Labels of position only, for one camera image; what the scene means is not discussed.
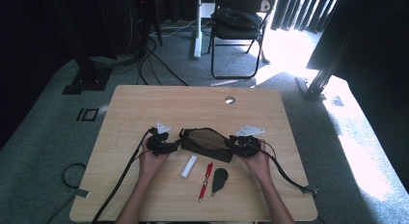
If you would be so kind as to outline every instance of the small black object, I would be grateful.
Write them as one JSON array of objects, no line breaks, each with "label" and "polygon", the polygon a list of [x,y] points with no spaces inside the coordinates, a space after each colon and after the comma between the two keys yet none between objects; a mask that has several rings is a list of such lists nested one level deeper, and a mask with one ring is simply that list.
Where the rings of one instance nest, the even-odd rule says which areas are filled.
[{"label": "small black object", "polygon": [[211,196],[225,186],[225,182],[229,177],[228,171],[224,168],[218,168],[214,172],[213,187],[211,188]]},{"label": "small black object", "polygon": [[148,139],[147,148],[155,156],[160,154],[170,154],[177,150],[178,143],[166,143],[169,136],[168,132],[159,134],[157,129],[153,127],[151,133],[152,136]]},{"label": "small black object", "polygon": [[253,157],[259,152],[259,139],[253,136],[230,136],[230,148],[234,154],[245,158]]}]

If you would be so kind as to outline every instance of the sunlight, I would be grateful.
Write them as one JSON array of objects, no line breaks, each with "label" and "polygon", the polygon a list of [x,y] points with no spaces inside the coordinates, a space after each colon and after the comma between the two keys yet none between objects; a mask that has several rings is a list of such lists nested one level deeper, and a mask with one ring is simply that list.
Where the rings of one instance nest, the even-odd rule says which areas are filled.
[{"label": "sunlight", "polygon": [[[347,82],[332,76],[324,90],[327,99],[322,103],[330,116],[337,117],[338,136],[356,183],[369,197],[384,202],[395,192],[388,175],[384,173],[384,161],[372,148],[377,139],[371,139],[374,133],[370,125],[360,121],[365,119],[365,115],[360,112],[359,104],[351,98],[352,95],[341,92],[340,88],[348,88]],[[343,106],[329,99],[334,96],[341,98]]]},{"label": "sunlight", "polygon": [[256,76],[254,77],[256,79],[256,85],[252,86],[251,88],[255,88],[259,84],[265,82],[266,80],[272,78],[280,72],[281,70],[274,70],[270,66],[264,66],[260,68]]},{"label": "sunlight", "polygon": [[215,82],[210,83],[210,86],[212,87],[224,86],[224,85],[228,85],[228,84],[231,84],[237,81],[239,81],[239,79],[215,81]]},{"label": "sunlight", "polygon": [[392,187],[376,160],[352,138],[341,135],[339,138],[357,184],[368,195],[385,201]]}]

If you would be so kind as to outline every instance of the person's left hand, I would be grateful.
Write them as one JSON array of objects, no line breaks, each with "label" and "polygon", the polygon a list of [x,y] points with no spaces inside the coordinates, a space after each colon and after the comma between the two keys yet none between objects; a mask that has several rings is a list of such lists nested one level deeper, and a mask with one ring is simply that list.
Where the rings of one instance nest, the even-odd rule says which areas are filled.
[{"label": "person's left hand", "polygon": [[142,152],[139,157],[139,179],[151,180],[168,158],[168,154],[160,154],[155,156],[148,151],[148,139],[142,144]]}]

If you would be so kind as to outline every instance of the pen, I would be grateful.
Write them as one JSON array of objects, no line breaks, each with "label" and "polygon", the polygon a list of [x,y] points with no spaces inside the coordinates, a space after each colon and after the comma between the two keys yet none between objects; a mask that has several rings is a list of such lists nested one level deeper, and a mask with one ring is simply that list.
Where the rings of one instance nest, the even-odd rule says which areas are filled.
[{"label": "pen", "polygon": [[211,173],[211,168],[212,168],[212,167],[213,167],[213,162],[210,162],[210,163],[207,165],[207,170],[205,171],[204,185],[202,186],[201,195],[199,195],[199,202],[201,202],[202,199],[203,199],[204,196],[205,196],[205,188],[206,188],[206,186],[207,186],[207,180],[208,180],[208,177],[210,177],[210,173]]}]

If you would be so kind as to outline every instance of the black cord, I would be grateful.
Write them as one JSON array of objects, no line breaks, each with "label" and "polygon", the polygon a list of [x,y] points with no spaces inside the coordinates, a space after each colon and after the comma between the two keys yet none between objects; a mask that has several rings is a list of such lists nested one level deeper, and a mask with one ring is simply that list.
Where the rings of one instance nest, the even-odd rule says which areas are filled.
[{"label": "black cord", "polygon": [[72,185],[72,184],[68,183],[67,180],[66,180],[66,173],[67,173],[68,169],[70,169],[71,167],[74,167],[74,166],[81,166],[81,167],[84,168],[84,171],[85,171],[85,169],[87,168],[87,166],[85,166],[85,164],[83,164],[83,163],[73,163],[73,164],[70,164],[69,166],[67,166],[67,167],[64,169],[61,178],[62,178],[62,180],[63,180],[63,183],[64,183],[67,187],[70,187],[70,188],[79,188],[79,184],[78,184],[78,185]]},{"label": "black cord", "polygon": [[[150,56],[153,55],[157,60],[159,60],[159,62],[160,62],[163,66],[165,66],[165,68],[166,68],[174,77],[177,78],[177,80],[179,80],[183,85],[188,86],[188,84],[187,84],[185,81],[183,81],[183,79],[181,79],[176,73],[174,73],[174,72],[168,67],[168,65],[166,65],[166,64],[162,61],[162,59],[160,59],[160,58],[154,53],[154,50],[156,49],[157,44],[156,44],[156,41],[153,40],[152,38],[150,38],[150,41],[153,42],[154,46],[153,46],[153,49],[149,49],[148,47],[146,47],[146,50],[149,52],[149,54],[147,54],[147,56],[144,58],[144,60],[143,60],[143,61],[141,62],[141,64],[139,65],[139,75],[138,75],[138,78],[137,78],[137,80],[136,80],[136,84],[138,84],[139,78],[141,78],[141,79],[144,81],[144,83],[145,83],[146,85],[148,85],[148,81],[145,79],[144,75],[142,74],[142,67],[143,67],[145,61],[146,61],[148,58],[150,59]],[[152,68],[151,65],[150,65],[150,68],[151,68],[151,70],[152,70],[152,72],[153,72],[153,75],[154,75],[154,77],[156,78],[156,80],[159,82],[160,85],[162,85],[162,83],[160,82],[159,78],[156,76],[156,74],[155,74],[155,72],[154,72],[154,70],[153,70],[153,68]]]},{"label": "black cord", "polygon": [[[87,166],[85,166],[85,164],[83,164],[83,163],[73,163],[73,164],[70,164],[69,166],[67,166],[67,167],[63,170],[63,173],[62,173],[62,175],[61,175],[61,178],[62,178],[62,180],[63,180],[63,183],[64,183],[67,187],[75,188],[75,189],[76,189],[76,188],[79,188],[79,184],[78,184],[78,185],[72,185],[72,184],[70,184],[69,182],[67,182],[67,180],[66,180],[66,173],[67,173],[68,169],[70,169],[70,168],[72,168],[72,167],[74,167],[74,166],[81,166],[81,167],[84,168],[84,171],[85,171],[85,169],[87,168]],[[52,220],[57,216],[57,214],[60,213],[61,210],[63,210],[63,208],[65,208],[65,207],[69,204],[69,202],[71,202],[74,198],[75,198],[75,196],[71,195],[71,196],[64,202],[64,204],[63,204],[56,212],[54,212],[54,214],[52,214],[52,216],[47,220],[47,222],[46,222],[45,224],[51,223]]]},{"label": "black cord", "polygon": [[273,151],[274,157],[277,159],[276,151],[273,149],[273,146],[271,146],[269,143],[267,143],[265,141],[260,141],[260,142],[268,145],[268,147],[270,147],[270,149]]},{"label": "black cord", "polygon": [[327,224],[327,223],[324,221],[324,219],[322,219],[322,217],[318,216],[317,219],[318,219],[320,222],[322,222],[322,224]]},{"label": "black cord", "polygon": [[185,82],[185,81],[183,81],[183,79],[181,79],[179,76],[177,76],[177,74],[175,74],[169,67],[168,67],[168,65],[166,65],[163,61],[162,61],[162,59],[160,59],[156,54],[154,54],[154,52],[153,51],[150,51],[150,49],[147,47],[147,50],[150,52],[150,54],[152,54],[157,60],[159,60],[162,64],[163,64],[163,66],[165,66],[166,67],[166,69],[168,69],[168,71],[173,75],[173,76],[175,76],[181,83],[183,83],[185,86],[188,86],[187,85],[187,83]]},{"label": "black cord", "polygon": [[311,190],[311,189],[309,189],[309,188],[307,188],[307,187],[305,187],[305,186],[302,186],[302,185],[298,184],[297,182],[293,181],[291,178],[289,178],[289,177],[286,175],[286,172],[283,170],[283,168],[282,168],[281,165],[279,164],[279,162],[277,161],[276,157],[274,157],[273,155],[269,154],[268,152],[266,152],[266,151],[264,151],[264,150],[261,150],[261,149],[258,149],[258,148],[256,148],[256,147],[254,147],[254,146],[252,146],[252,145],[249,145],[249,146],[250,146],[251,148],[253,148],[253,149],[256,149],[256,150],[258,150],[258,151],[260,151],[260,152],[262,152],[262,153],[268,155],[268,157],[270,157],[270,159],[271,159],[271,160],[274,162],[274,164],[277,166],[277,169],[279,170],[280,175],[281,175],[284,179],[286,179],[287,182],[289,182],[289,183],[291,183],[292,185],[298,187],[298,188],[301,189],[302,191],[307,191],[307,192],[309,192],[309,193],[316,194],[316,191]]},{"label": "black cord", "polygon": [[136,148],[135,152],[133,153],[132,157],[129,159],[128,163],[126,164],[125,169],[123,170],[123,174],[121,175],[120,179],[117,182],[117,185],[115,185],[115,188],[112,190],[111,194],[108,196],[108,198],[106,199],[106,201],[102,204],[101,208],[99,209],[99,211],[96,213],[94,220],[93,220],[93,224],[96,224],[96,222],[98,221],[99,217],[101,216],[102,212],[105,210],[106,206],[108,206],[109,202],[112,200],[112,198],[115,196],[115,194],[117,193],[118,189],[121,186],[121,183],[123,182],[123,179],[125,178],[127,172],[129,171],[130,166],[132,165],[133,161],[135,161],[136,158],[138,158],[139,156],[136,156],[139,152],[139,149],[142,146],[142,143],[144,142],[145,138],[147,137],[147,135],[149,133],[151,133],[153,130],[153,128],[147,130],[147,132],[145,132],[144,136],[141,139],[141,142],[139,142],[138,147]]},{"label": "black cord", "polygon": [[141,157],[141,155],[143,155],[143,154],[145,154],[145,153],[147,153],[147,152],[149,152],[149,150],[146,150],[146,151],[144,151],[144,152],[141,152],[138,156],[136,156],[135,158],[132,159],[132,162],[135,161],[137,158]]},{"label": "black cord", "polygon": [[57,214],[60,213],[61,210],[63,210],[63,208],[65,208],[69,204],[69,202],[71,202],[74,198],[75,198],[75,196],[70,196],[66,200],[66,202],[56,212],[54,212],[54,214],[48,219],[48,221],[45,224],[51,223],[51,221],[54,219],[54,217],[57,216]]}]

